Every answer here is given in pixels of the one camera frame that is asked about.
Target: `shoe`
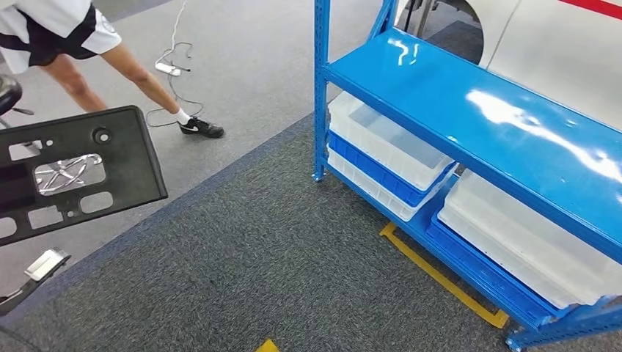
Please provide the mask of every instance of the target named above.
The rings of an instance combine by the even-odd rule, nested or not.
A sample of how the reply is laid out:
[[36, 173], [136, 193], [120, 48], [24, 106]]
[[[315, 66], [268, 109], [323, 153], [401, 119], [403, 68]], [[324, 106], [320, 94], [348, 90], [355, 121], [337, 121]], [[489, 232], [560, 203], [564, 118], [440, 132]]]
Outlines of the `shoe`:
[[224, 135], [224, 128], [199, 120], [196, 117], [192, 117], [185, 125], [179, 122], [178, 125], [183, 134], [200, 134], [208, 138], [220, 138]]

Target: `white plastic bin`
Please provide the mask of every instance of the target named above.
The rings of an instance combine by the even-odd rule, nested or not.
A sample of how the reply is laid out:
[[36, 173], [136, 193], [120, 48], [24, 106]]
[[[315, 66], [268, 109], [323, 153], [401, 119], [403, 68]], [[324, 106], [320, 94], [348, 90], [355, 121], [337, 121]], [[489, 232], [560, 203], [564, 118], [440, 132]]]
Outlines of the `white plastic bin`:
[[558, 308], [622, 294], [622, 265], [469, 170], [439, 219]]
[[421, 191], [453, 160], [347, 92], [330, 104], [330, 129]]
[[398, 216], [404, 221], [410, 221], [414, 214], [427, 203], [436, 193], [439, 192], [441, 187], [449, 180], [453, 175], [453, 170], [448, 172], [443, 180], [438, 182], [425, 198], [416, 206], [411, 207], [404, 201], [397, 198], [393, 193], [388, 191], [385, 187], [377, 183], [374, 179], [367, 176], [364, 172], [357, 169], [356, 166], [345, 160], [339, 153], [332, 149], [328, 149], [329, 152], [329, 165], [334, 167], [339, 173], [346, 176], [350, 181], [360, 187], [365, 193], [376, 199], [380, 204], [389, 209], [392, 213]]

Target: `stacked bins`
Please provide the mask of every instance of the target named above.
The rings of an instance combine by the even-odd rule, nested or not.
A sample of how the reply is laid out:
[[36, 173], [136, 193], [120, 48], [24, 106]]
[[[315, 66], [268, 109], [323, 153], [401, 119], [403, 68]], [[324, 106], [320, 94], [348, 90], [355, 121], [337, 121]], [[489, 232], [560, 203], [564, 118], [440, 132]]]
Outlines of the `stacked bins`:
[[622, 265], [469, 170], [438, 220], [557, 308], [622, 294]]
[[456, 162], [347, 92], [329, 104], [329, 164], [404, 221]]

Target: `yellow floor tape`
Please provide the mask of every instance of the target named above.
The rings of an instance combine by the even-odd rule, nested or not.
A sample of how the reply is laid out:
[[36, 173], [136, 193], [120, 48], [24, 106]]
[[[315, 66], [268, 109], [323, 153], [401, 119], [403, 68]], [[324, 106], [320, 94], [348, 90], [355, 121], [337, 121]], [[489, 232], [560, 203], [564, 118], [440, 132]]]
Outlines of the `yellow floor tape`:
[[406, 255], [413, 263], [417, 264], [422, 270], [424, 270], [432, 279], [436, 280], [445, 290], [453, 294], [460, 300], [465, 306], [469, 307], [475, 314], [479, 315], [482, 319], [489, 322], [492, 326], [502, 329], [505, 323], [508, 322], [508, 315], [501, 309], [496, 314], [490, 313], [486, 308], [482, 307], [476, 300], [467, 295], [463, 290], [451, 282], [447, 277], [443, 276], [432, 265], [421, 258], [417, 253], [410, 249], [399, 238], [395, 237], [393, 232], [395, 231], [395, 224], [390, 222], [387, 226], [380, 231], [380, 235], [386, 237], [393, 246], [395, 246], [400, 252]]
[[279, 352], [279, 349], [272, 340], [267, 339], [255, 352]]

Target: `white sock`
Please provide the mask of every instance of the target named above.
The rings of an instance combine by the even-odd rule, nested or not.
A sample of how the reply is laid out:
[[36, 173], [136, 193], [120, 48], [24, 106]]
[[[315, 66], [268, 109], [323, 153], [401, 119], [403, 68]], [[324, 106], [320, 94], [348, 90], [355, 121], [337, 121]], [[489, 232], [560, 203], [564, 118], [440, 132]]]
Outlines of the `white sock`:
[[179, 108], [179, 111], [177, 111], [177, 114], [173, 114], [173, 116], [175, 117], [177, 122], [179, 122], [182, 125], [187, 124], [188, 121], [190, 121], [190, 119], [192, 118], [190, 117], [190, 115], [185, 113], [184, 110], [182, 110], [182, 108]]

